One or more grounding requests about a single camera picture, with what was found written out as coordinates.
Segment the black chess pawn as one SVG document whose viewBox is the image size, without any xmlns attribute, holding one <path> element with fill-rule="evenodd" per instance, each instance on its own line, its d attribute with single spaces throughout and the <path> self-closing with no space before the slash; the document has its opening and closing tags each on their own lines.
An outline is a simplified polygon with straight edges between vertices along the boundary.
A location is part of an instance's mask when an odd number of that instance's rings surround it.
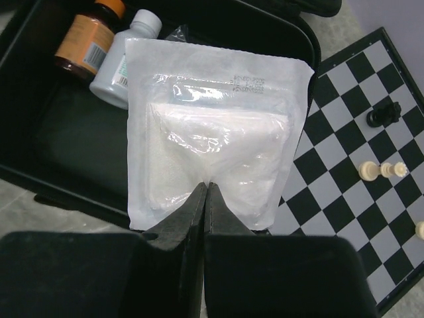
<svg viewBox="0 0 424 318">
<path fill-rule="evenodd" d="M 370 111 L 366 116 L 366 122 L 368 126 L 376 128 L 396 123 L 400 117 L 401 106 L 398 102 L 393 102 Z"/>
</svg>

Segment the cream chess queen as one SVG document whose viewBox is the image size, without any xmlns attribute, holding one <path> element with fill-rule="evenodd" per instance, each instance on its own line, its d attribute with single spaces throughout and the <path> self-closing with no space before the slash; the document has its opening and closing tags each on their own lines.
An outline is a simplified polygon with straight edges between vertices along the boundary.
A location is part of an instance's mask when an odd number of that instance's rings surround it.
<svg viewBox="0 0 424 318">
<path fill-rule="evenodd" d="M 403 178 L 406 176 L 407 172 L 407 166 L 403 162 L 397 162 L 395 164 L 386 162 L 380 166 L 380 174 L 385 178 L 390 178 L 392 176 Z"/>
</svg>

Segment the white medicine bottle green label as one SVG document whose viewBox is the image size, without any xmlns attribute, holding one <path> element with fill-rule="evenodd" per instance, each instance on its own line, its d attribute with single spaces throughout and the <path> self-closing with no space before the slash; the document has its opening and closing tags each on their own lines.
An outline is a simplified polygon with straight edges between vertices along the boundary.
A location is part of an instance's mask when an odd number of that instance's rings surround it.
<svg viewBox="0 0 424 318">
<path fill-rule="evenodd" d="M 118 32 L 97 73 L 90 83 L 90 91 L 104 102 L 121 109 L 128 108 L 128 75 L 125 55 L 127 38 L 156 39 L 162 21 L 151 11 L 136 12 L 129 29 Z"/>
</svg>

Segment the brown bottle orange cap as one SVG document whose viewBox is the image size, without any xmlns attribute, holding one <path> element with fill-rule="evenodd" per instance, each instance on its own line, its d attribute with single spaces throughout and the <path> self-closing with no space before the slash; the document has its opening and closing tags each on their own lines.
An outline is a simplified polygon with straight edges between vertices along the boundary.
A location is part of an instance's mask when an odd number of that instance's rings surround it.
<svg viewBox="0 0 424 318">
<path fill-rule="evenodd" d="M 77 14 L 54 55 L 55 64 L 83 81 L 97 75 L 115 36 L 115 27 L 125 14 L 120 0 L 94 1 Z"/>
</svg>

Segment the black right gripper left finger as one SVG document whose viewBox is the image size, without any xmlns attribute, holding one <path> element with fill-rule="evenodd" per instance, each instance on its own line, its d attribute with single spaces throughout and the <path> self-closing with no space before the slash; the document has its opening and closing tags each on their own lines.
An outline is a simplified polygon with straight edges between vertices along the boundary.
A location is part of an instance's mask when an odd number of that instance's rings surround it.
<svg viewBox="0 0 424 318">
<path fill-rule="evenodd" d="M 206 196 L 207 186 L 198 184 L 181 207 L 142 234 L 146 317 L 199 317 Z"/>
</svg>

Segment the black white chessboard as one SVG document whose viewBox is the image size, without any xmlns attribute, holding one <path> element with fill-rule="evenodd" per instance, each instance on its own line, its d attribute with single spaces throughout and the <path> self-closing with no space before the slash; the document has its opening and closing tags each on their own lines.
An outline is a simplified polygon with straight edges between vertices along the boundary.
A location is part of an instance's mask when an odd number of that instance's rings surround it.
<svg viewBox="0 0 424 318">
<path fill-rule="evenodd" d="M 273 235 L 348 240 L 380 313 L 423 277 L 423 97 L 379 28 L 323 61 Z"/>
</svg>

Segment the white gauze pouch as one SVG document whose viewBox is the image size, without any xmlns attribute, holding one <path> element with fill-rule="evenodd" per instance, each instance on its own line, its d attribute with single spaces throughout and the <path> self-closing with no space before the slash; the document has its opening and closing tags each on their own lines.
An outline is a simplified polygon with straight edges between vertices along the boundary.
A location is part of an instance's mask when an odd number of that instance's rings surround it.
<svg viewBox="0 0 424 318">
<path fill-rule="evenodd" d="M 145 231 L 217 184 L 254 231 L 274 223 L 305 124 L 304 61 L 128 38 L 130 227 Z"/>
</svg>

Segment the cream chess pawn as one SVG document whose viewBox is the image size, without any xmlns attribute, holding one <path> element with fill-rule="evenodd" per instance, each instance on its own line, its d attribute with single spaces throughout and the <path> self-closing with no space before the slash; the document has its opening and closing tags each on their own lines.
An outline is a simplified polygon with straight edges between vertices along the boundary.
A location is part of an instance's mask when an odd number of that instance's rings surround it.
<svg viewBox="0 0 424 318">
<path fill-rule="evenodd" d="M 380 166 L 372 161 L 363 162 L 358 167 L 358 174 L 362 180 L 372 182 L 381 174 Z"/>
</svg>

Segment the red black medicine case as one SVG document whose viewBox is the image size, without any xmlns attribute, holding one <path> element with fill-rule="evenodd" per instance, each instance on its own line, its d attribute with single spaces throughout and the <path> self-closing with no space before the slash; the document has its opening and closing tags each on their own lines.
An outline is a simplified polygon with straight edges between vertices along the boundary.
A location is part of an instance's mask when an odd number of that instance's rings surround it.
<svg viewBox="0 0 424 318">
<path fill-rule="evenodd" d="M 321 47 L 301 13 L 335 16 L 340 1 L 126 1 L 116 30 L 139 9 L 180 25 L 189 41 L 298 58 L 314 70 Z M 1 178 L 39 200 L 126 228 L 127 113 L 96 98 L 85 81 L 54 64 L 78 13 L 91 1 L 2 1 Z"/>
</svg>

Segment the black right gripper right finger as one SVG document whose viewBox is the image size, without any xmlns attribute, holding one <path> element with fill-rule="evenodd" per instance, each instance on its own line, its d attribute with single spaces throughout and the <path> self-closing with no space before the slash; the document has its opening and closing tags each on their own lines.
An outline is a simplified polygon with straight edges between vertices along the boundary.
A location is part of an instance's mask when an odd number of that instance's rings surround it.
<svg viewBox="0 0 424 318">
<path fill-rule="evenodd" d="M 228 239 L 218 241 L 214 247 L 213 238 L 219 236 L 252 236 L 254 233 L 227 207 L 219 186 L 210 183 L 205 201 L 205 260 L 204 288 L 205 304 L 209 317 L 242 317 L 244 312 L 233 303 L 234 295 L 225 290 L 227 276 L 218 265 L 219 249 Z"/>
</svg>

